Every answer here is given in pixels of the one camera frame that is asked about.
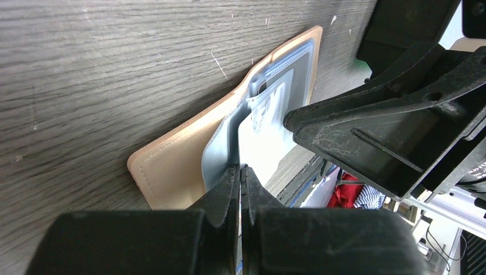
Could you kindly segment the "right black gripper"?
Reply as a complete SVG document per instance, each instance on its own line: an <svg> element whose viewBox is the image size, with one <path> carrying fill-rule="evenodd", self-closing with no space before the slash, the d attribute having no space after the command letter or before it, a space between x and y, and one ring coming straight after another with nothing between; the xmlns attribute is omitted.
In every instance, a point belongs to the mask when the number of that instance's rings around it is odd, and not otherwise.
<svg viewBox="0 0 486 275"><path fill-rule="evenodd" d="M462 33L485 40L485 1L378 1L357 58L365 84L290 111L294 141L401 200L485 192L485 46L439 44L462 6Z"/></svg>

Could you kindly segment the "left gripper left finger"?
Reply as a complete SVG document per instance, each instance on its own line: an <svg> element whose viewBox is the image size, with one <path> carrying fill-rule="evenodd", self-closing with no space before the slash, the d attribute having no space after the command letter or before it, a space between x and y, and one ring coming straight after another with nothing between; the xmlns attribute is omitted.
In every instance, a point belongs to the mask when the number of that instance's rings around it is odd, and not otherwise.
<svg viewBox="0 0 486 275"><path fill-rule="evenodd" d="M77 211L56 218L27 274L234 274L240 167L185 210Z"/></svg>

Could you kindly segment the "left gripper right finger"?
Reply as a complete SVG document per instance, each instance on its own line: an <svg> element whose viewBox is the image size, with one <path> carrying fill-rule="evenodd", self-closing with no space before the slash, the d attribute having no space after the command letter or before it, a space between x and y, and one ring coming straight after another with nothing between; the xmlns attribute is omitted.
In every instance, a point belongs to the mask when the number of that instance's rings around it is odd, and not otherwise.
<svg viewBox="0 0 486 275"><path fill-rule="evenodd" d="M411 232L386 210L291 208L241 169L243 274L426 274Z"/></svg>

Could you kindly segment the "beige leather card holder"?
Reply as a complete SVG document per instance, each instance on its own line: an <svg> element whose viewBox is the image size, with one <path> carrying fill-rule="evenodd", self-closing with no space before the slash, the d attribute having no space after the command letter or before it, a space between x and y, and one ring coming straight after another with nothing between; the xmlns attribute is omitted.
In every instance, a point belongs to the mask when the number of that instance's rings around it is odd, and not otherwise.
<svg viewBox="0 0 486 275"><path fill-rule="evenodd" d="M305 42L319 45L322 34L323 27L316 25L281 44L253 65L223 98L128 158L128 170L153 210L186 209L206 193L203 151L221 121L243 99L252 77Z"/></svg>

